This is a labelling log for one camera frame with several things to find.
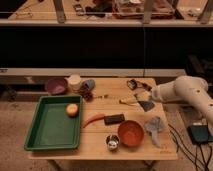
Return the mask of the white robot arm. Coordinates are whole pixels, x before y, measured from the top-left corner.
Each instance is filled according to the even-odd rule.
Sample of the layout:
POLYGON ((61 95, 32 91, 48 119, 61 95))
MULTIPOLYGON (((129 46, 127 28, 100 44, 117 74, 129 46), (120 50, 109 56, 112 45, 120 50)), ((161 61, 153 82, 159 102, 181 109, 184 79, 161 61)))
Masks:
POLYGON ((148 94, 137 93, 135 98, 162 103, 185 101, 213 126, 213 99, 207 93, 208 88, 207 81, 201 77, 179 76, 173 81, 152 87, 148 94))

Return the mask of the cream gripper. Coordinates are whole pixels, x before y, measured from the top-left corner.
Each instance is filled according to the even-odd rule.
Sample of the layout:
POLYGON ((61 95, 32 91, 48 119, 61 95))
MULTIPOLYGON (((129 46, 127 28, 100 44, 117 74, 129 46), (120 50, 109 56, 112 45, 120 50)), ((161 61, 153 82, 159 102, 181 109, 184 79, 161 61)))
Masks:
POLYGON ((148 91, 138 92, 135 94, 135 98, 138 101, 150 101, 151 97, 157 102, 169 102, 174 100, 174 82, 156 85, 151 89, 151 94, 148 91))

